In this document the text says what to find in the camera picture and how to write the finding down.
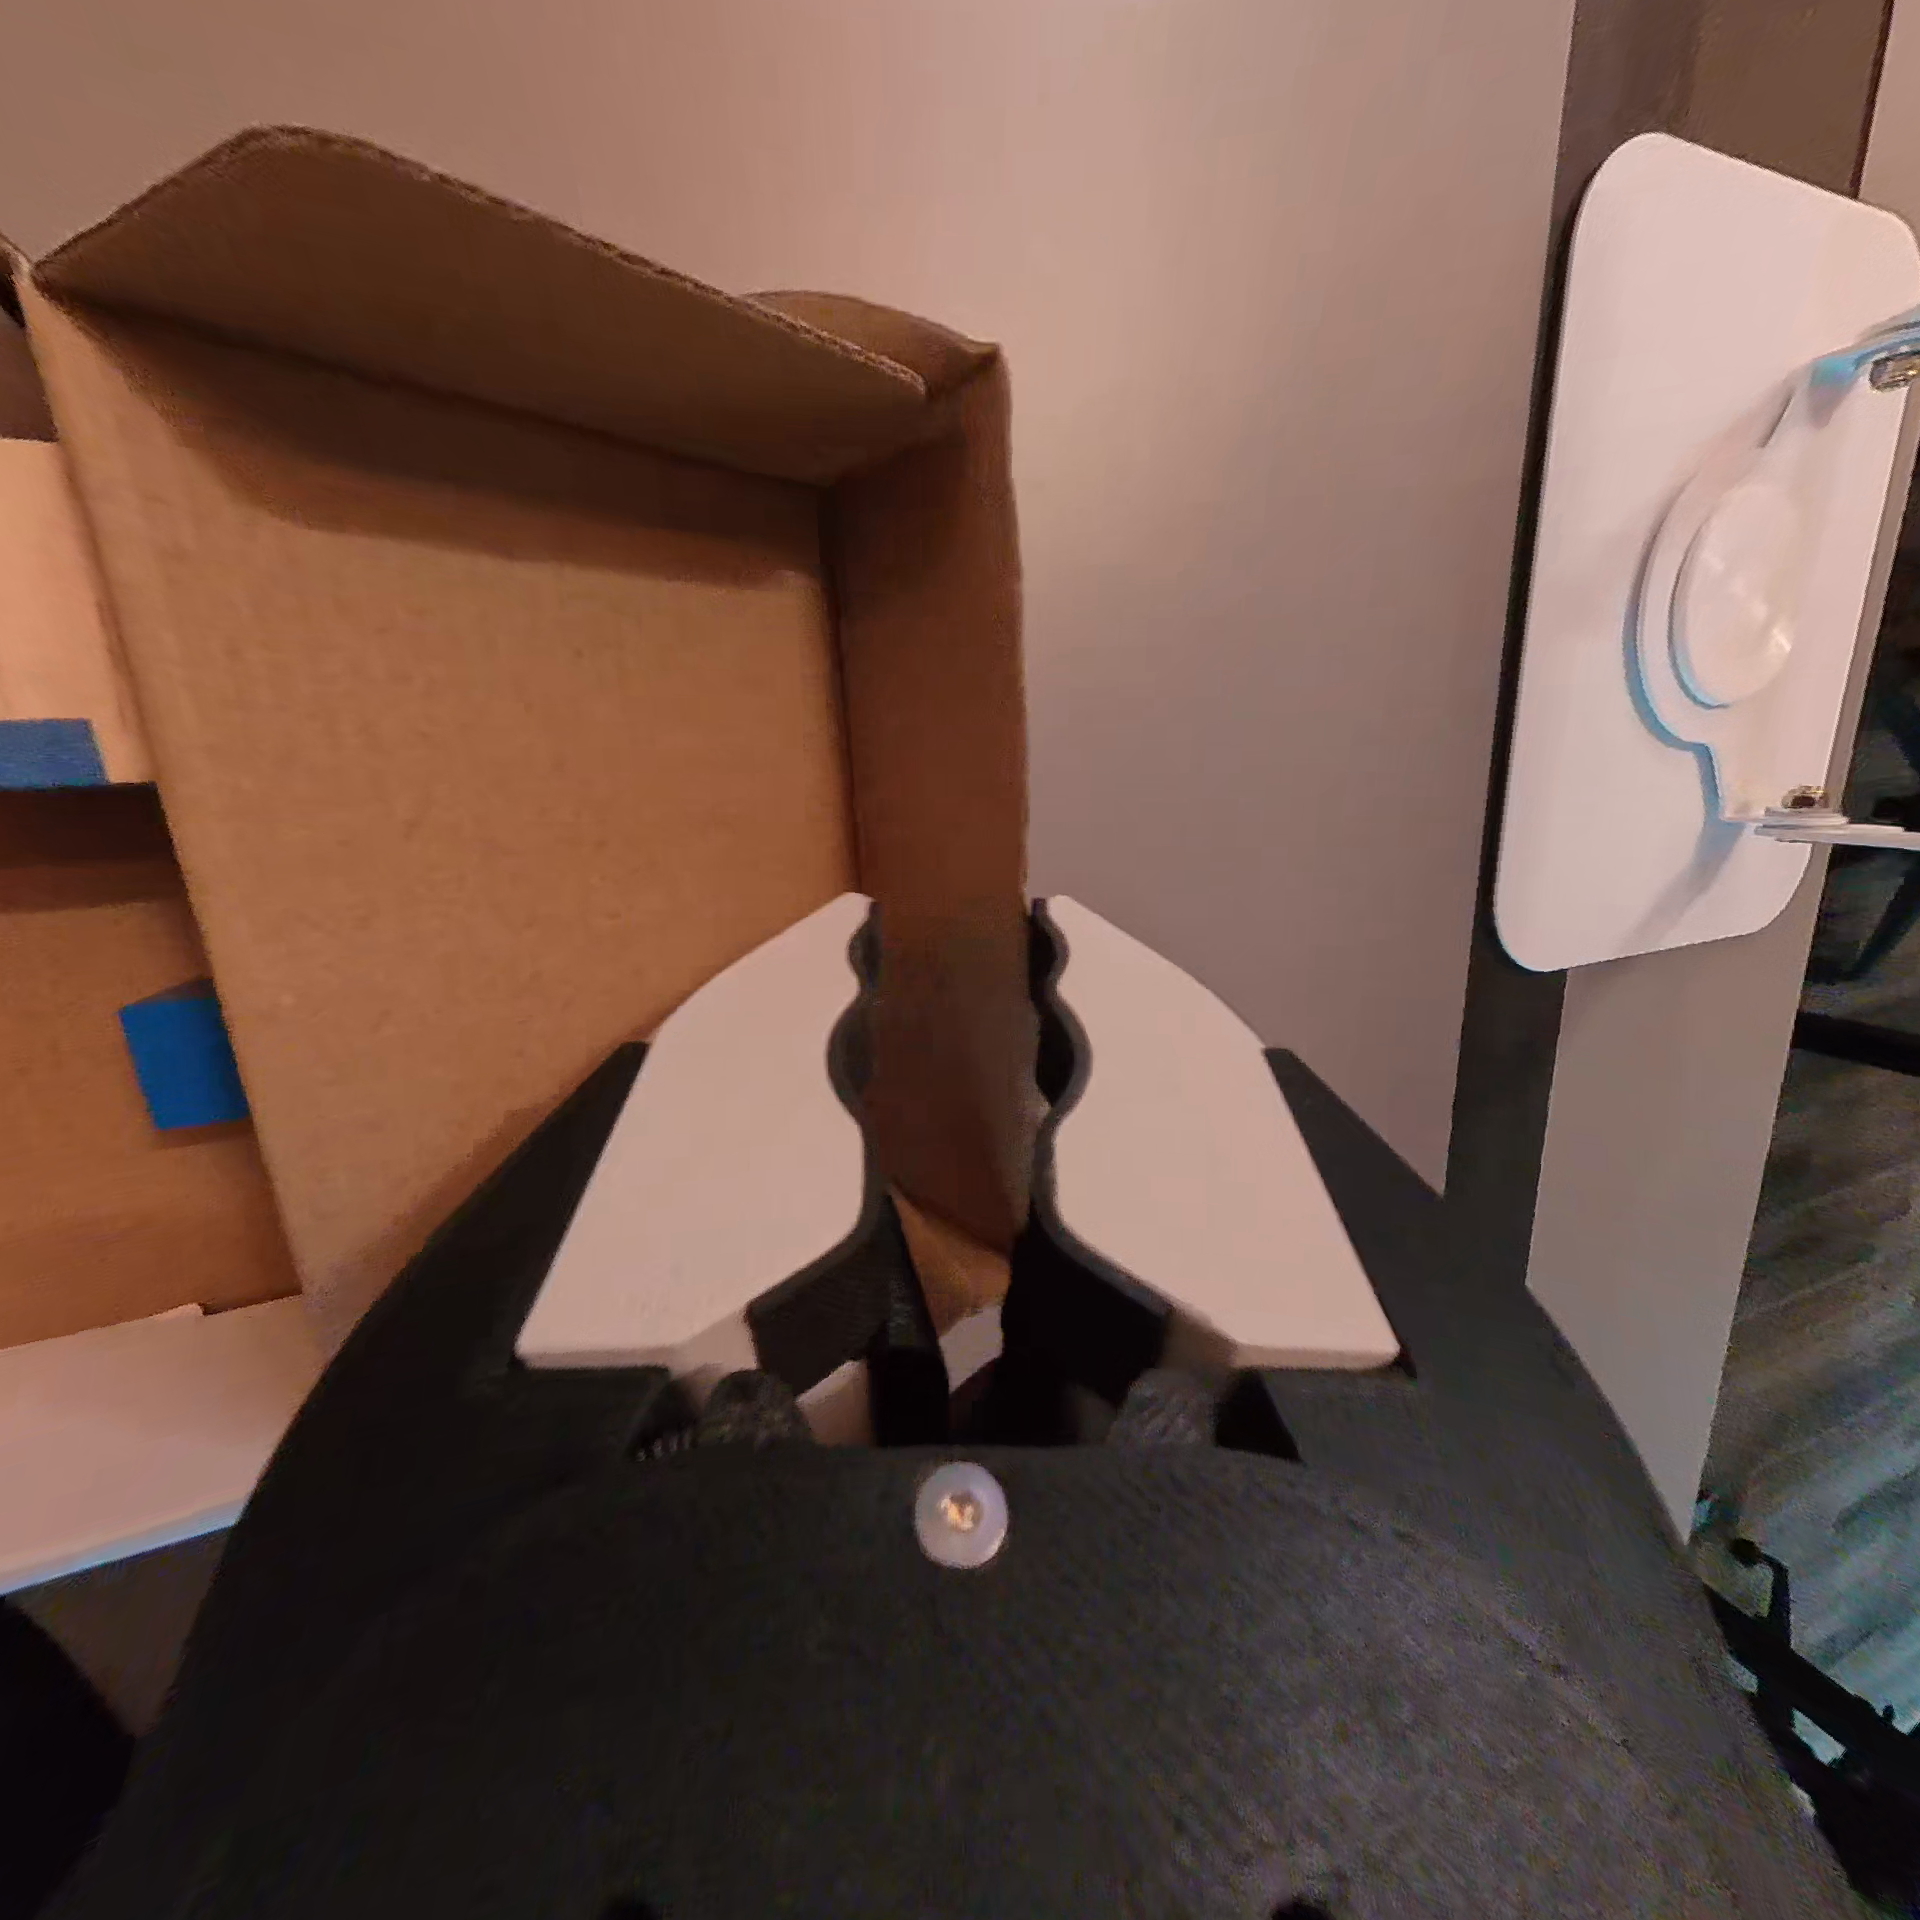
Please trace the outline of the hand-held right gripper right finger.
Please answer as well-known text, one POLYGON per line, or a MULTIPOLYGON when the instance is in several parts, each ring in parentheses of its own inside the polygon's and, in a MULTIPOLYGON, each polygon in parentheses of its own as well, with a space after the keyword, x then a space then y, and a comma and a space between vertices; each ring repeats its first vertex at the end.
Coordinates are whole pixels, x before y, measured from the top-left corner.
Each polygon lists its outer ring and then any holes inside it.
POLYGON ((1403 1355, 1258 1033, 1099 912, 1037 903, 1030 1342, 1069 1373, 1403 1355))

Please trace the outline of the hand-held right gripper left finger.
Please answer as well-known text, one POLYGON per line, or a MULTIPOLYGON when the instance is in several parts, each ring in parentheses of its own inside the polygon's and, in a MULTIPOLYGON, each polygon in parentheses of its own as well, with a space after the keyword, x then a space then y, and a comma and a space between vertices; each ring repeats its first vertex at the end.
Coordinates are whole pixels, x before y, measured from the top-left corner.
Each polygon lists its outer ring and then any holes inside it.
POLYGON ((836 896, 657 1024, 518 1363, 833 1377, 867 1355, 903 1256, 856 1111, 867 931, 873 899, 836 896))

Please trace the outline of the white desk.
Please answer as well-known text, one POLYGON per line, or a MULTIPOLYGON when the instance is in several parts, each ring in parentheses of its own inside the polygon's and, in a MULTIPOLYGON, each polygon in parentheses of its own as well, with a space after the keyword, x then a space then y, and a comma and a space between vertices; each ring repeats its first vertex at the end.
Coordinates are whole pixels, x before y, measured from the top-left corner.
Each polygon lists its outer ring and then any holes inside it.
POLYGON ((2 1346, 2 1595, 231 1525, 319 1367, 300 1297, 2 1346))

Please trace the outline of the blue tape piece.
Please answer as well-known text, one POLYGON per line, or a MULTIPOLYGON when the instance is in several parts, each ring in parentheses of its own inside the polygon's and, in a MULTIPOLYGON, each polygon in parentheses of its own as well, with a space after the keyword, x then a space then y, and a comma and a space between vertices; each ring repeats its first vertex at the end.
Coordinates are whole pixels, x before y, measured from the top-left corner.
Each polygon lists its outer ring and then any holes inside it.
POLYGON ((153 1129, 194 1133, 250 1120, 250 1099, 211 977, 118 1007, 153 1129))
POLYGON ((100 741, 85 716, 0 720, 0 790, 94 790, 107 788, 100 741))

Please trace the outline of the taped cardboard box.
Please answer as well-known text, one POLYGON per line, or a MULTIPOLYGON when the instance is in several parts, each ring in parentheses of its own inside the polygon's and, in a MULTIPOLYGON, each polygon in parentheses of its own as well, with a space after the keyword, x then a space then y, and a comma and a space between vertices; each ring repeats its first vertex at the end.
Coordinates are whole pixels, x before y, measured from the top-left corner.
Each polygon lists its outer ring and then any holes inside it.
POLYGON ((2 720, 107 788, 2 790, 2 1342, 297 1297, 253 1120, 153 1129, 118 1007, 207 977, 57 442, 2 436, 2 720))

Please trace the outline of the white mounting plate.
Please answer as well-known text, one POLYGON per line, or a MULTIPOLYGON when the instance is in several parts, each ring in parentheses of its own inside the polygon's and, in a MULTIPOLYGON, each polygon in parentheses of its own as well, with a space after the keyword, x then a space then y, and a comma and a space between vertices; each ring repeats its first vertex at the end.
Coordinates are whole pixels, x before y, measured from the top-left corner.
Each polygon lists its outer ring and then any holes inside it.
MULTIPOLYGON (((1698 759, 1647 727, 1630 590, 1647 536, 1773 383, 1917 306, 1904 219, 1643 133, 1594 175, 1569 232, 1537 488, 1494 931, 1529 972, 1740 938, 1800 889, 1809 844, 1713 831, 1698 759)), ((1839 732, 1907 394, 1852 394, 1816 611, 1839 614, 1839 732)), ((1809 762, 1839 802, 1839 732, 1809 762)))

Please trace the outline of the black stand frame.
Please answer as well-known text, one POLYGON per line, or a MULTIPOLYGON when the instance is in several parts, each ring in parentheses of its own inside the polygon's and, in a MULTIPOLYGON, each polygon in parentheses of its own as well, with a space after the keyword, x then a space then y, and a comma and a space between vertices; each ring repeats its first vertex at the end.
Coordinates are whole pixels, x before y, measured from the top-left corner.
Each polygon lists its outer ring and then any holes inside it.
POLYGON ((1695 1498, 1686 1558, 1734 1681, 1807 1812, 1917 1828, 1917 1717, 1900 1721, 1800 1650, 1792 1569, 1743 1533, 1734 1498, 1695 1498))

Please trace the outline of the clear round mount bracket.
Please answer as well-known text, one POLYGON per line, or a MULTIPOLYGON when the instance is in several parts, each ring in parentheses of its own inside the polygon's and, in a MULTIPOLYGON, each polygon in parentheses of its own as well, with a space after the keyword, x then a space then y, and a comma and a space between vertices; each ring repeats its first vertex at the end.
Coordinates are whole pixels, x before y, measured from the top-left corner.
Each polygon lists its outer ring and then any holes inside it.
POLYGON ((1778 844, 1917 853, 1917 831, 1852 822, 1809 762, 1839 732, 1839 614, 1816 611, 1826 513, 1846 481, 1852 394, 1917 383, 1917 306, 1795 367, 1720 428, 1661 505, 1630 590, 1647 727, 1702 771, 1713 831, 1778 844))

